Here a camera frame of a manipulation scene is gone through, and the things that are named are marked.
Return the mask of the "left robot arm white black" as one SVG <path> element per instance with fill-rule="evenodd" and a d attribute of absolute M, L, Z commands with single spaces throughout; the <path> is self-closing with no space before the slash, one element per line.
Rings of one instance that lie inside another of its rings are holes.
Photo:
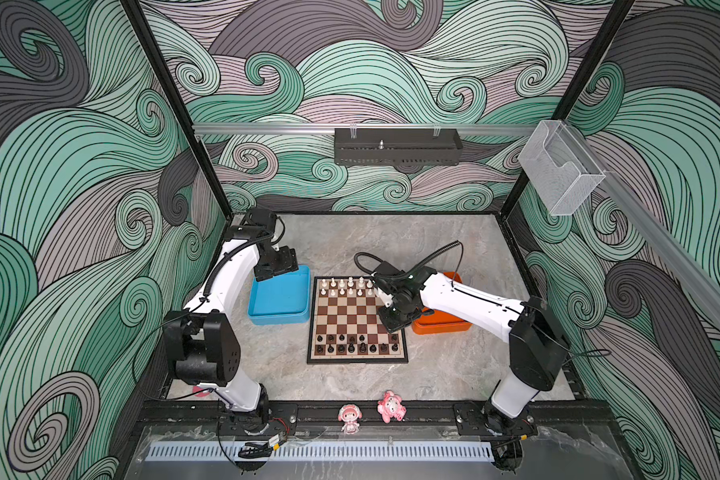
<path fill-rule="evenodd" d="M 266 388 L 240 366 L 241 347 L 231 309 L 249 276 L 263 282 L 298 269 L 296 252 L 280 246 L 282 219 L 260 207 L 248 210 L 223 235 L 222 253 L 195 296 L 165 316 L 161 327 L 168 372 L 215 395 L 232 414 L 269 421 Z"/>

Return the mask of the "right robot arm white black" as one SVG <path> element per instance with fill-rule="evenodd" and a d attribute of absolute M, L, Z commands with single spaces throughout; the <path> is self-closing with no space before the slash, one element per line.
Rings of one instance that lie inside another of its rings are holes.
<path fill-rule="evenodd" d="M 438 272 L 429 263 L 464 245 L 452 241 L 400 270 L 380 257 L 358 252 L 355 266 L 372 277 L 383 306 L 381 323 L 397 332 L 436 312 L 455 316 L 500 339 L 509 348 L 509 371 L 487 401 L 484 414 L 494 425 L 522 419 L 538 393 L 551 390 L 570 352 L 557 316 L 539 297 L 522 301 L 469 287 Z"/>

